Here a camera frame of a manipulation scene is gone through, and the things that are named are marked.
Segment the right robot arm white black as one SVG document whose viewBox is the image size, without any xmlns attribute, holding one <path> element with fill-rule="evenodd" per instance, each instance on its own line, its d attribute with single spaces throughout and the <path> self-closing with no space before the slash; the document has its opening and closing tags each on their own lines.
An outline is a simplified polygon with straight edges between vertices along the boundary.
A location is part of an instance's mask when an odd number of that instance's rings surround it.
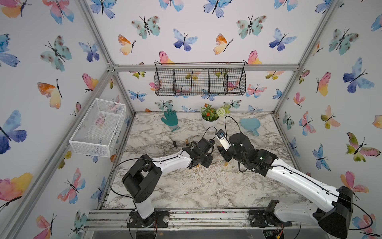
<svg viewBox="0 0 382 239">
<path fill-rule="evenodd" d="M 255 149 L 243 133 L 227 137 L 219 130 L 221 156 L 235 159 L 247 170 L 276 180 L 309 200 L 309 203 L 290 204 L 272 200 L 263 217 L 268 224 L 279 226 L 289 222 L 320 226 L 326 233 L 339 238 L 348 237 L 353 214 L 353 193 L 345 186 L 335 188 L 315 180 L 264 149 Z"/>
</svg>

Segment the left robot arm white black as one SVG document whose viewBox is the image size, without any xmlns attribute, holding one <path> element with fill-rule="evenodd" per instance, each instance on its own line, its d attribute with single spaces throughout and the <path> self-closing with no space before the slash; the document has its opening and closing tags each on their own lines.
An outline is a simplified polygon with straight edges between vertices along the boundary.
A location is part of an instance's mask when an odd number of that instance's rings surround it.
<svg viewBox="0 0 382 239">
<path fill-rule="evenodd" d="M 154 216 L 155 209 L 150 199 L 161 177 L 177 170 L 192 169 L 198 165 L 209 168 L 213 161 L 215 141 L 202 138 L 179 152 L 164 157 L 141 156 L 122 178 L 130 193 L 140 219 Z"/>
</svg>

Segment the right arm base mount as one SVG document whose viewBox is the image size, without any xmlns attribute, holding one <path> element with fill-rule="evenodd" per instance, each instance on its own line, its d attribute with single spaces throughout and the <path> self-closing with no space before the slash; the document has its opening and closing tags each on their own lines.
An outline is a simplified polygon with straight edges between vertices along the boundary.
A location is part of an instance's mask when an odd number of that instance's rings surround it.
<svg viewBox="0 0 382 239">
<path fill-rule="evenodd" d="M 249 224 L 251 227 L 266 228 L 267 226 L 291 227 L 291 221 L 281 221 L 276 217 L 275 207 L 279 200 L 271 200 L 266 209 L 249 210 Z"/>
</svg>

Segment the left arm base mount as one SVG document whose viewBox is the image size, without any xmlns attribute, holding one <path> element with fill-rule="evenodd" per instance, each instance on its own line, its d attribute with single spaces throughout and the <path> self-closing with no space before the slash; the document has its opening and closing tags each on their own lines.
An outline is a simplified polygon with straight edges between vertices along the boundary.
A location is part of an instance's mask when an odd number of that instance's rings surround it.
<svg viewBox="0 0 382 239">
<path fill-rule="evenodd" d="M 127 219 L 128 229 L 143 229 L 143 228 L 167 228 L 170 221 L 169 211 L 157 211 L 154 212 L 146 219 L 143 219 L 137 210 L 133 210 L 129 213 Z"/>
</svg>

